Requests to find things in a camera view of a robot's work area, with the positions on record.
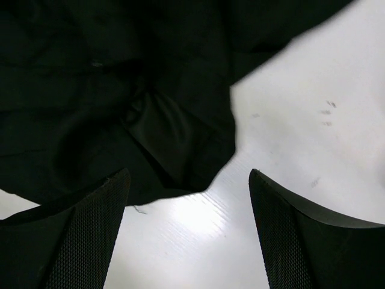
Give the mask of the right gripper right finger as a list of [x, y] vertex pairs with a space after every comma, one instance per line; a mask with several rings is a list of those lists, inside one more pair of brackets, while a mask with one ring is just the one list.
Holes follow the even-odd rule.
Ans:
[[384, 288], [384, 225], [322, 207], [250, 172], [270, 288]]

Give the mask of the black skirt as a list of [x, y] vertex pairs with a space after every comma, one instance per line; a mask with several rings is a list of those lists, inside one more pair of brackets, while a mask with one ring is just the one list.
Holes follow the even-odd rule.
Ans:
[[206, 190], [230, 88], [348, 1], [2, 1], [1, 188], [43, 204], [126, 168], [129, 205]]

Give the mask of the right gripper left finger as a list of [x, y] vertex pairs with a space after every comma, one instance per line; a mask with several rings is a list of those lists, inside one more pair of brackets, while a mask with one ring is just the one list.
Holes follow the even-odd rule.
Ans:
[[1, 288], [103, 288], [130, 183], [123, 169], [1, 220]]

